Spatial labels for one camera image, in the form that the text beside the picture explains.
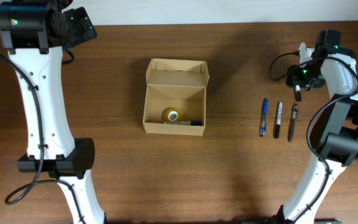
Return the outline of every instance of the box flap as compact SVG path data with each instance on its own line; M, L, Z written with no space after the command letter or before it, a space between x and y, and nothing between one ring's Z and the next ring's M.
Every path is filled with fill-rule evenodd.
M174 124L144 123L146 133L154 134L182 134L191 136L202 136L205 126L186 126Z
M152 59L146 81L154 85L207 86L208 66L204 61Z

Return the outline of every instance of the blue pen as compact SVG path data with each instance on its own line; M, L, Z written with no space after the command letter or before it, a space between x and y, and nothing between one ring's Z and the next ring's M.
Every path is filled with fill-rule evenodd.
M262 109L262 124L260 125L260 137L263 137L266 133L266 114L267 114L267 107L269 103L266 98L264 98L264 104Z

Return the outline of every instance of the green led light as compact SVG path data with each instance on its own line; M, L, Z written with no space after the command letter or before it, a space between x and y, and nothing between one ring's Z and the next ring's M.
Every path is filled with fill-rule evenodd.
M15 20L15 19L11 19L11 24L12 24L12 26L17 26L19 24L19 21Z

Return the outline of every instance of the box lid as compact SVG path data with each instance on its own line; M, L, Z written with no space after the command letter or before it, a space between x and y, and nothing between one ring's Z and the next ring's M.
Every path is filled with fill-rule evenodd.
M205 61L154 58L146 71L146 82L152 85L206 87L208 80L208 66Z

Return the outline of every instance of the black marker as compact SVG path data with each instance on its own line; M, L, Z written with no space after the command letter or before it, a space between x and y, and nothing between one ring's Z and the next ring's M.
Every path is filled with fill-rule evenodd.
M277 120L276 120L276 126L275 126L275 132L274 132L274 138L278 139L280 137L280 126L281 126L281 114L283 110L283 103L278 103L277 108Z
M291 119L291 132L290 132L290 138L289 142L292 142L293 139L293 133L295 131L295 120L298 117L298 105L295 104L292 111L292 119Z
M202 126L202 121L174 121L174 122L164 122L164 124L175 124L175 125L190 125L190 126Z

